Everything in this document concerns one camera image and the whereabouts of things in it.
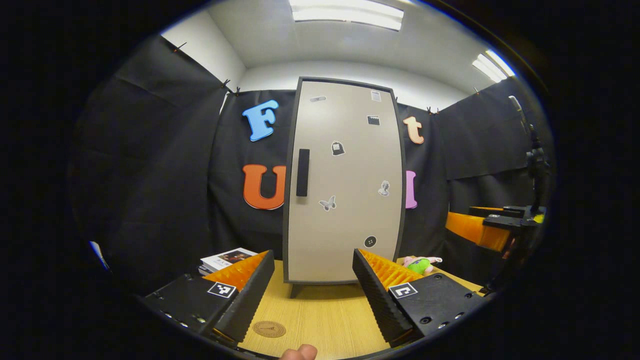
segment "green plush toy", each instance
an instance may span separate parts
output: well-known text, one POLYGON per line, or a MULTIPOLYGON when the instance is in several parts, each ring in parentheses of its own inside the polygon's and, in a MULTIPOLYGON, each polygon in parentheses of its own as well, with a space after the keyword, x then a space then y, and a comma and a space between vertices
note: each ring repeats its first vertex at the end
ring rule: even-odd
POLYGON ((433 265, 431 264, 432 262, 441 263, 442 259, 424 257, 412 258, 411 256, 407 256, 404 258, 403 266, 413 272, 417 272, 418 274, 427 275, 428 273, 433 271, 433 265))

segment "cabinet door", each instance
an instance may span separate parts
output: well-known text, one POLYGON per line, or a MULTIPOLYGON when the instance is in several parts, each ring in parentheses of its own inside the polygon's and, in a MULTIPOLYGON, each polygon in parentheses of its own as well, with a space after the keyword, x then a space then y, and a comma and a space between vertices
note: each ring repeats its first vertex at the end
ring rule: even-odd
POLYGON ((392 92, 303 79, 292 126, 285 280, 355 281, 353 249, 393 259, 403 225, 404 160, 392 92))

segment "wooden table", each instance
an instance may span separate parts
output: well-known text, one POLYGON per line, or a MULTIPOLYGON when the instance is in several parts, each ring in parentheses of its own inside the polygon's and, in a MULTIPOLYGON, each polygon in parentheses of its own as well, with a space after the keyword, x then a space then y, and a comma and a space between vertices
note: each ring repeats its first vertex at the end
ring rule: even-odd
MULTIPOLYGON (((437 268, 432 274, 438 272, 472 291, 481 288, 437 268)), ((304 286, 290 299, 292 285, 283 279, 282 261, 276 260, 273 276, 239 347, 279 357, 288 348, 306 343, 318 349, 316 360, 344 359, 389 348, 359 284, 304 286), (278 322, 286 333, 279 338, 261 336, 253 330, 260 321, 278 322)))

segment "ceiling light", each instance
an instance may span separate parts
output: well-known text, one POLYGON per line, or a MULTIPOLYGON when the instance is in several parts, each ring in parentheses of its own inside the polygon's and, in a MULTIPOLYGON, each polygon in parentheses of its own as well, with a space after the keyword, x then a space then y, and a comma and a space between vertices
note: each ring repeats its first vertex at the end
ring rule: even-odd
POLYGON ((485 55, 478 55, 478 60, 481 63, 485 64, 489 68, 489 70, 492 71, 501 80, 507 78, 507 75, 505 75, 497 66, 495 66, 495 64, 492 63, 491 60, 489 60, 485 55))
POLYGON ((493 71, 489 70, 489 68, 479 60, 474 60, 472 65, 475 66, 476 69, 480 70, 484 75, 487 75, 491 80, 493 80, 493 82, 499 83, 502 81, 498 75, 494 74, 493 71))
POLYGON ((494 53, 491 50, 487 50, 486 53, 487 53, 487 55, 489 55, 491 57, 491 59, 493 59, 504 70, 504 72, 507 74, 507 76, 514 76, 515 75, 513 73, 513 71, 511 70, 511 68, 509 67, 509 65, 507 65, 507 63, 504 62, 504 60, 502 60, 500 58, 500 56, 498 56, 496 53, 494 53))
POLYGON ((368 0, 289 0, 294 21, 337 20, 399 31, 404 11, 368 0))

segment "black clip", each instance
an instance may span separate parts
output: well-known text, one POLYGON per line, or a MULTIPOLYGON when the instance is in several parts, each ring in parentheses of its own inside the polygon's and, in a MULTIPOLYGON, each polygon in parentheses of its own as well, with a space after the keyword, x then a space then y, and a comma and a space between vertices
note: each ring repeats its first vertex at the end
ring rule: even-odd
POLYGON ((178 49, 180 49, 182 46, 184 46, 184 44, 182 44, 182 45, 180 45, 180 46, 176 47, 176 48, 173 50, 173 52, 174 52, 174 53, 177 53, 177 52, 178 52, 178 49))

